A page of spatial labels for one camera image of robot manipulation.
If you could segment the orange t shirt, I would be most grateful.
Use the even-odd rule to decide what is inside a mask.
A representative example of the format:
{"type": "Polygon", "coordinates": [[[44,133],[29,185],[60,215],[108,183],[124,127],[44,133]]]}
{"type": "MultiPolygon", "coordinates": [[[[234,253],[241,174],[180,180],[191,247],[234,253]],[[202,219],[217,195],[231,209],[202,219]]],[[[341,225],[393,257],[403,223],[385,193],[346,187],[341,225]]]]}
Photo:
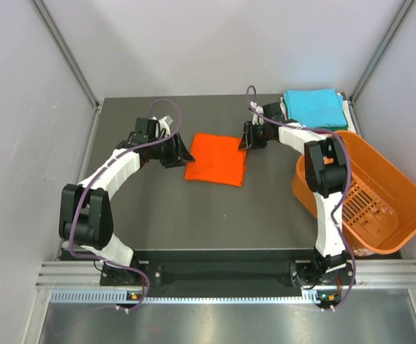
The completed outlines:
{"type": "Polygon", "coordinates": [[[190,147],[195,162],[187,165],[185,180],[242,187],[247,152],[240,143],[238,137],[196,133],[190,147]]]}

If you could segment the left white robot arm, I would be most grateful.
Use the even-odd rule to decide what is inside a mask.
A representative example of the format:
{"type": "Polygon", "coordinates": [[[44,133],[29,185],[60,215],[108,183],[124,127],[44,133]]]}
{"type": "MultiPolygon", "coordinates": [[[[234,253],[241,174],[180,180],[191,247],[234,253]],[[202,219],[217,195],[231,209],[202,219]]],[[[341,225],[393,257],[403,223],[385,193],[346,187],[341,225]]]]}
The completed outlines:
{"type": "Polygon", "coordinates": [[[169,116],[138,118],[128,138],[120,141],[110,157],[89,177],[62,189],[59,236],[69,243],[76,259],[101,261],[116,269],[125,284],[148,282],[135,251],[114,233],[111,200],[124,183],[146,163],[164,168],[194,162],[180,134],[171,130],[169,116]]]}

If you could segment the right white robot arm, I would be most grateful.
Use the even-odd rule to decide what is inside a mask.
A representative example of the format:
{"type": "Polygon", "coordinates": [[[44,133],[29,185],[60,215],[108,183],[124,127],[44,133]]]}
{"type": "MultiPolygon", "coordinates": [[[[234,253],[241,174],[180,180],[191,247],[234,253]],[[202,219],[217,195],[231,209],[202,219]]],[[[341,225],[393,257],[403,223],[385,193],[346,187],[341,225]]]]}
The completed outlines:
{"type": "Polygon", "coordinates": [[[351,182],[349,154],[342,139],[327,129],[307,128],[286,119],[278,102],[248,103],[253,115],[244,123],[238,149],[262,149],[270,141],[293,148],[304,158],[304,178],[316,202],[317,237],[311,259],[314,278],[323,284],[347,267],[342,234],[342,204],[351,182]]]}

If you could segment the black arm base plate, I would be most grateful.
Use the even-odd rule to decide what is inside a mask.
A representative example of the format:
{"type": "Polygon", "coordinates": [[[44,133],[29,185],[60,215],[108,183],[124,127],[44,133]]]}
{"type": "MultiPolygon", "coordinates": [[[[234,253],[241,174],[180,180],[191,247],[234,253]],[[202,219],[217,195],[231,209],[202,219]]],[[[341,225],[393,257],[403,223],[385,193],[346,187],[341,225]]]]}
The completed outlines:
{"type": "Polygon", "coordinates": [[[352,265],[314,276],[314,249],[139,250],[139,268],[150,280],[150,297],[297,296],[301,288],[347,287],[352,265]]]}

